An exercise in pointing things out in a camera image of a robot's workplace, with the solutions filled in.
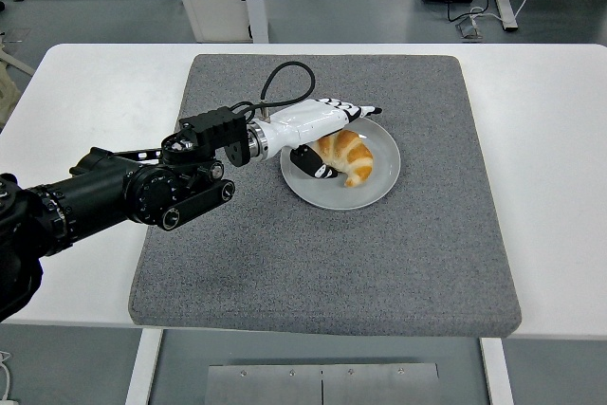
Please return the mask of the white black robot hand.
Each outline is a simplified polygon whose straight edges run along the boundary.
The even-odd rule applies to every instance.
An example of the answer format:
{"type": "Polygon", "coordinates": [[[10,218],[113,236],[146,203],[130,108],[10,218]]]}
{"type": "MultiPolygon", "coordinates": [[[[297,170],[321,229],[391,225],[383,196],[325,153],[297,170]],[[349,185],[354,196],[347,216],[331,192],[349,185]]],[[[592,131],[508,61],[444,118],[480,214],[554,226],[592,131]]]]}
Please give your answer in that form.
{"type": "Polygon", "coordinates": [[[294,157],[290,160],[305,174],[327,179],[338,176],[338,171],[314,152],[310,143],[335,134],[349,123],[380,114],[375,106],[357,106],[338,99],[307,99],[275,113],[269,121],[256,120],[248,127],[258,129],[259,158],[267,160],[276,156],[285,147],[294,157]]]}

